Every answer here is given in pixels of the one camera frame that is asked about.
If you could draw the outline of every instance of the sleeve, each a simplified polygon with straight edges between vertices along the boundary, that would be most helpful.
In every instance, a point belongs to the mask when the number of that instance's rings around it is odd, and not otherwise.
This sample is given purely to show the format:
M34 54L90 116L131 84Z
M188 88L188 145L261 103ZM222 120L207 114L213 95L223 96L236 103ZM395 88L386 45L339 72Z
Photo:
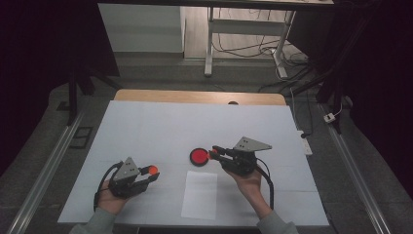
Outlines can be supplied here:
M298 234L293 222L285 223L275 212L262 218L257 226L262 234Z
M112 234L116 216L101 208L96 208L94 215L87 224L77 224L70 234Z

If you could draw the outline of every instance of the person's left hand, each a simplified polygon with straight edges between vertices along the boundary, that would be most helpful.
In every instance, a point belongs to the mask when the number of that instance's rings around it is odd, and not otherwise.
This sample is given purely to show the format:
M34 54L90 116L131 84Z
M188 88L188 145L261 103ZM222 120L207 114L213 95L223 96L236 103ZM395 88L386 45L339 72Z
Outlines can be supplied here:
M121 212L122 208L129 199L122 199L113 196L112 192L108 188L108 185L109 180L103 182L103 185L100 188L100 198L97 203L97 206L113 215L117 215Z

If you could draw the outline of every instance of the dark background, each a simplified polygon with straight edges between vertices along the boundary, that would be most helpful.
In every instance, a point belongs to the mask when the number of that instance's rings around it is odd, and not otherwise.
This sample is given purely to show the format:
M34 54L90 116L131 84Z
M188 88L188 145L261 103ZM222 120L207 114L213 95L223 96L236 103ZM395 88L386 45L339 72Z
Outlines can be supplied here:
M354 103L352 118L411 197L412 13L410 1L382 1L343 70L344 94ZM334 35L343 23L353 23L340 15L329 17L333 36L327 37L327 46L336 42ZM3 0L0 28L3 174L41 119L50 91L67 83L74 67L87 65L105 75L119 73L94 1Z

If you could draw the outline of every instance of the black device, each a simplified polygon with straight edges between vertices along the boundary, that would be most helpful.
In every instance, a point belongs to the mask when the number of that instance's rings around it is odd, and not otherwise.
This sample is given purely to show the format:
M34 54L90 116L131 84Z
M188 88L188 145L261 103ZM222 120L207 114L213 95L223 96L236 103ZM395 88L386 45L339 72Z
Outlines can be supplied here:
M239 176L247 176L257 170L267 180L270 187L270 207L274 209L274 184L270 178L270 171L267 168L268 173L266 174L257 165L258 159L255 156L256 151L272 148L269 144L243 136L232 149L214 145L212 150L209 151L209 157L217 160L222 169Z
M114 164L107 170L100 182L97 192L94 194L94 210L97 207L100 192L102 191L101 186L113 169L117 170L109 179L108 189L115 197L122 199L128 199L146 191L149 183L157 180L160 174L158 169L152 165L145 168L138 168L131 157L125 162L121 161L120 163ZM146 179L135 181L137 176L144 176L147 174L150 176Z

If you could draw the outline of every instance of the red disc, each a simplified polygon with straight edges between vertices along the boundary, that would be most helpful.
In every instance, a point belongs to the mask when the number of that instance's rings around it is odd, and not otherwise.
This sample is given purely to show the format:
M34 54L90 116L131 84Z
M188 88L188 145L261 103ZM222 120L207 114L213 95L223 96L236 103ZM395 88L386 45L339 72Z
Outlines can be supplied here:
M207 158L207 151L202 148L196 148L191 151L189 154L189 159L191 160L191 163L197 167L201 167L205 165L208 161Z

